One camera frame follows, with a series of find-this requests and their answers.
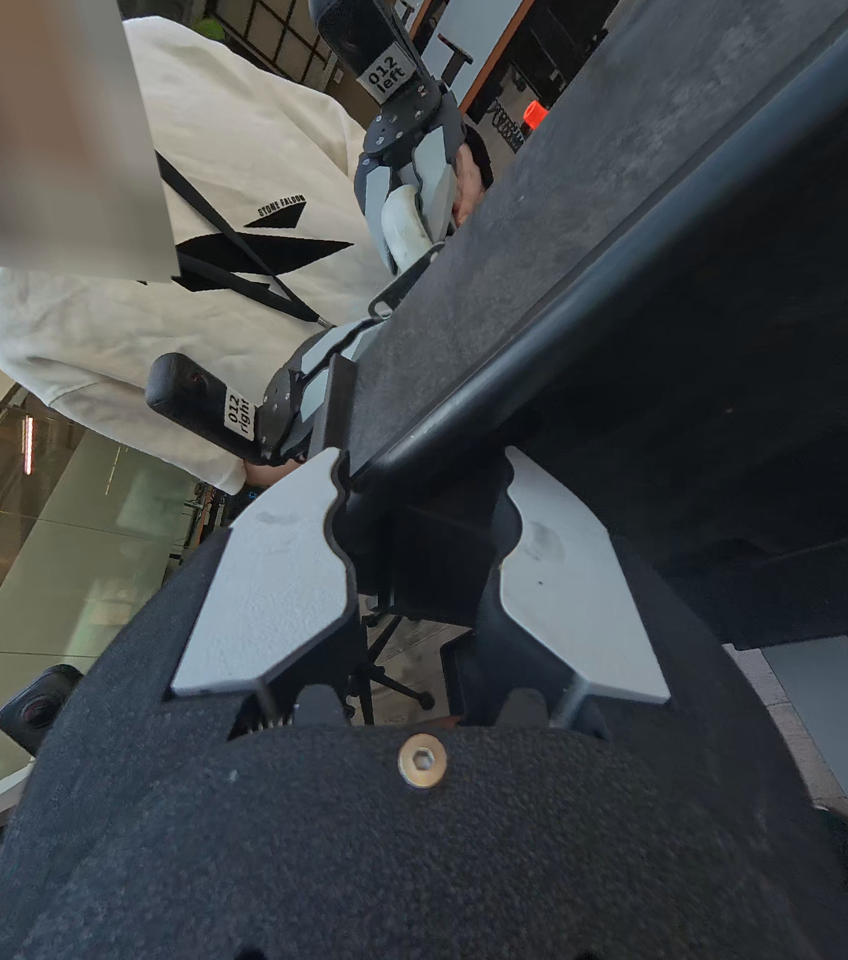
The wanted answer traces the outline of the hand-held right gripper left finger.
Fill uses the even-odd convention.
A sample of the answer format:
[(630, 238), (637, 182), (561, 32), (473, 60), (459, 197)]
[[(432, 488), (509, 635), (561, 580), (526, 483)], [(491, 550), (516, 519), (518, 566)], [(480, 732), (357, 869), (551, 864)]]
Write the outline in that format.
[(333, 530), (346, 462), (340, 448), (325, 448), (229, 527), (170, 682), (174, 696), (269, 688), (287, 714), (303, 688), (326, 686), (345, 703), (358, 664), (356, 572)]

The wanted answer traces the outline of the black chair seat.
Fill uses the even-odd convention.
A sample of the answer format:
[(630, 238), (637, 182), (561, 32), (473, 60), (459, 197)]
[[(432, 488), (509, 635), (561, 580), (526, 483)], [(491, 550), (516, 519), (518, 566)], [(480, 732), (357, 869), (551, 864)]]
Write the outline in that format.
[(727, 641), (848, 632), (848, 76), (796, 83), (359, 474), (368, 510), (503, 439)]

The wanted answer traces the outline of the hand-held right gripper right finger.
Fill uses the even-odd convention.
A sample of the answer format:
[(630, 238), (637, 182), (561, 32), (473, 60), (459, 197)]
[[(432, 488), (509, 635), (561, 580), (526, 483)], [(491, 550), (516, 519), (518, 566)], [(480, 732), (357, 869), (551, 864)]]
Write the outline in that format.
[(610, 535), (515, 447), (503, 453), (492, 536), (478, 656), (493, 703), (526, 691), (549, 726), (570, 727), (590, 698), (670, 701)]

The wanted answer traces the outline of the black framed window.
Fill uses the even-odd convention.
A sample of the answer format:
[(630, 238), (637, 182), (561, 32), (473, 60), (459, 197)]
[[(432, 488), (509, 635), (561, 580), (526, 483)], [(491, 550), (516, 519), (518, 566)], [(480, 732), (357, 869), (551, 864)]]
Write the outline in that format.
[(324, 92), (337, 59), (310, 18), (308, 1), (211, 1), (206, 13), (231, 45), (269, 72)]

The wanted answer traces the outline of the white desk with wooden edge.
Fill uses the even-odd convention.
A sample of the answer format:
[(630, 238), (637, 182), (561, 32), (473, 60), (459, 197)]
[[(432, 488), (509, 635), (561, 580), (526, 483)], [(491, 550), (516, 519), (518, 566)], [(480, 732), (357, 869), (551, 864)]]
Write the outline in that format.
[(436, 77), (442, 76), (456, 50), (471, 58), (448, 84), (463, 112), (478, 100), (533, 5), (533, 1), (447, 2), (422, 57)]

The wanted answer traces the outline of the black chair base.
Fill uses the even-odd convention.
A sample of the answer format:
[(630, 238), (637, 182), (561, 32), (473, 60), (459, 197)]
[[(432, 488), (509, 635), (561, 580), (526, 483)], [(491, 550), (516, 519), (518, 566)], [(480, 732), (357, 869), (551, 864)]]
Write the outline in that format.
[(391, 678), (378, 659), (387, 644), (393, 638), (404, 617), (393, 615), (377, 638), (370, 644), (364, 657), (353, 667), (348, 678), (348, 697), (357, 698), (362, 722), (365, 726), (375, 725), (373, 707), (373, 686), (393, 691), (404, 698), (416, 702), (424, 712), (431, 712), (436, 701), (429, 691), (417, 691)]

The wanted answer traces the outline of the metal wrench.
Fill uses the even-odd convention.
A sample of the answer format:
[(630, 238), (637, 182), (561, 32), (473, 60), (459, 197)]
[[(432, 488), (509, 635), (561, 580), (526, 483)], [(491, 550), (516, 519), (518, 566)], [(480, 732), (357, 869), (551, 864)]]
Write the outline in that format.
[(441, 241), (432, 245), (406, 270), (401, 271), (368, 306), (368, 315), (377, 322), (388, 320), (394, 310), (406, 298), (409, 291), (420, 280), (430, 265), (439, 257), (445, 246)]

